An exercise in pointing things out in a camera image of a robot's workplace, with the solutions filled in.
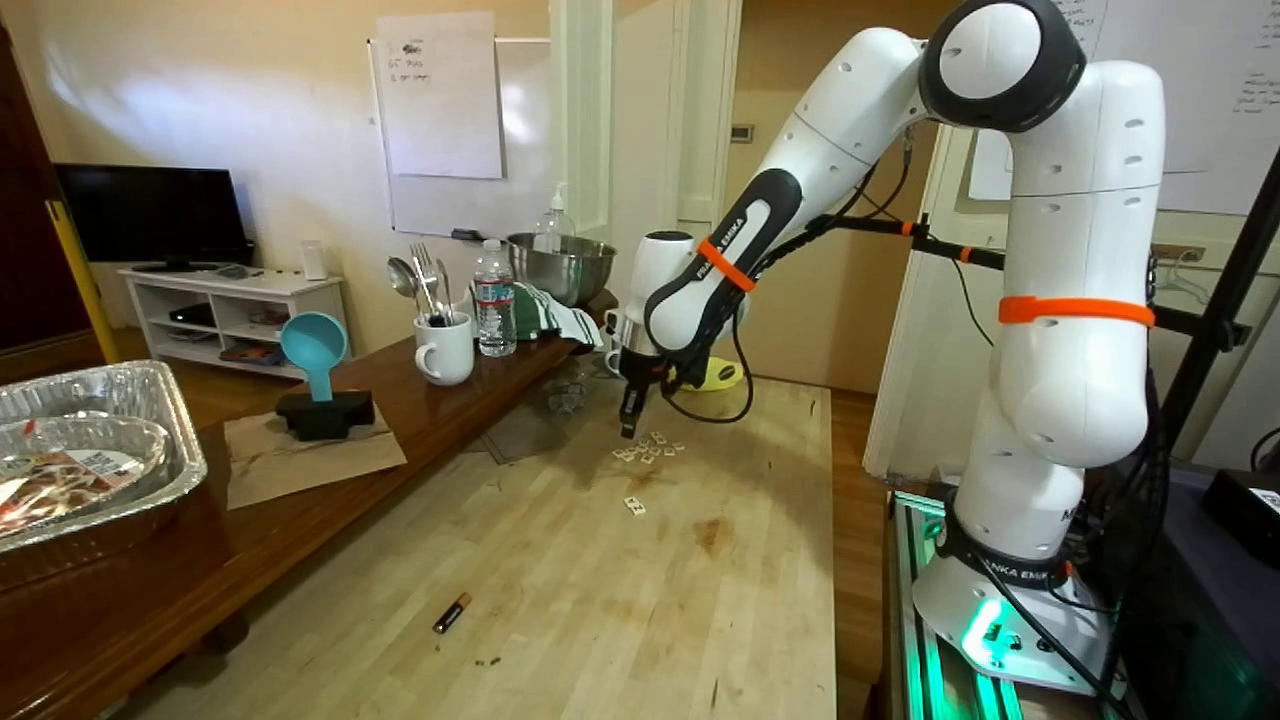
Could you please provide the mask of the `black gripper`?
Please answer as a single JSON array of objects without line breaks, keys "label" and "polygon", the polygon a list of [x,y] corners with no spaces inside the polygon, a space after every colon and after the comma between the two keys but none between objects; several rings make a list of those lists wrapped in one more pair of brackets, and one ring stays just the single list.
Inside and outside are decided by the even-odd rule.
[{"label": "black gripper", "polygon": [[649,405],[642,391],[656,383],[656,369],[659,369],[656,356],[642,356],[642,353],[630,353],[630,348],[621,353],[624,391],[626,391],[626,395],[638,395],[638,401],[634,401],[634,414],[630,414],[626,395],[621,401],[621,435],[630,435],[630,423],[638,430],[642,405]]}]

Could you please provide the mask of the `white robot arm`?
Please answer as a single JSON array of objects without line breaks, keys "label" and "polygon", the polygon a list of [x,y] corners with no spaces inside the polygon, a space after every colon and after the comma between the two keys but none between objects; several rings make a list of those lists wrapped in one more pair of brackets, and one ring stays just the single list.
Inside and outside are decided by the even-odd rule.
[{"label": "white robot arm", "polygon": [[638,295],[621,415],[634,420],[652,387],[695,383],[755,277],[919,122],[1010,146],[999,338],[949,554],[1046,587],[1082,475],[1147,433],[1143,271],[1164,181],[1160,72],[1089,57],[1053,0],[961,0],[924,41],[856,31],[712,235]]}]

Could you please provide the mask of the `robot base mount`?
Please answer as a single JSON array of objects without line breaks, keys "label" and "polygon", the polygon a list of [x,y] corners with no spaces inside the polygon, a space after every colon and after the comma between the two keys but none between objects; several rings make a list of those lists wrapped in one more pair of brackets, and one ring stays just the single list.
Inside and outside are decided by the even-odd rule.
[{"label": "robot base mount", "polygon": [[972,670],[1030,689],[1092,696],[1112,650],[1105,601],[1078,577],[1023,587],[935,558],[913,584],[913,610]]}]

